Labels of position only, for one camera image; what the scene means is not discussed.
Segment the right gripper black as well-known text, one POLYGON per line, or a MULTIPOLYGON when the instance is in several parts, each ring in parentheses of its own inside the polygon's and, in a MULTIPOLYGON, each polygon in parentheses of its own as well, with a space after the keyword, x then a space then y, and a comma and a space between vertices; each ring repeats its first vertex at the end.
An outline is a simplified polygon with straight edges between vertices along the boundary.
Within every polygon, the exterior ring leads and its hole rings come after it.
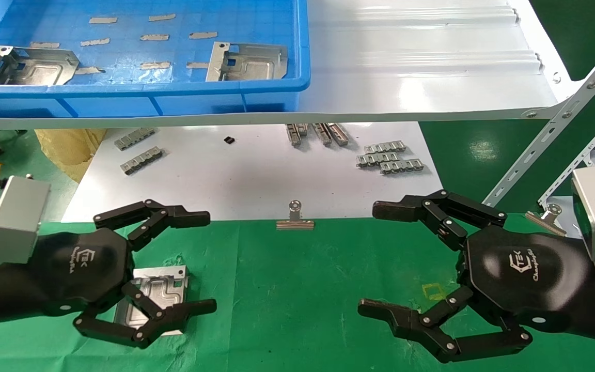
POLYGON ((469 283, 491 312, 489 320, 500 316, 500 332, 452 337, 442 325, 475 302, 469 287, 454 290, 423 314, 399 304, 361 299, 359 315, 386 322, 394 337, 416 342, 440 363, 450 363, 519 353, 532 336, 518 323, 541 332, 573 330, 576 297, 593 270, 581 240, 507 231, 500 228, 506 222, 504 212, 445 189, 424 197, 406 195, 399 202, 375 201, 372 216, 422 222, 452 251, 466 247, 469 283), (457 221, 482 230, 467 238, 457 221))

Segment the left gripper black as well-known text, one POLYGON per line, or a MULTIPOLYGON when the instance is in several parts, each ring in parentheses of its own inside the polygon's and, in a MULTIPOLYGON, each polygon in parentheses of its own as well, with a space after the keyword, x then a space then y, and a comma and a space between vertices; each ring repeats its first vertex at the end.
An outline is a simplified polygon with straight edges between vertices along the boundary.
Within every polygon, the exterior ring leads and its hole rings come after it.
POLYGON ((163 333, 185 328, 192 316, 216 311, 214 299, 162 309, 128 283, 134 268, 131 250, 138 252, 167 228, 208 226, 209 212, 188 212, 182 205, 147 199, 97 214, 93 222, 101 229, 83 234, 62 231, 40 236, 36 242, 35 283, 43 294, 43 315, 84 311, 74 320, 82 336, 146 349, 163 333), (134 224, 139 226, 126 239, 114 231, 134 224), (123 297, 147 317, 141 327, 96 318, 96 311, 108 310, 123 297))

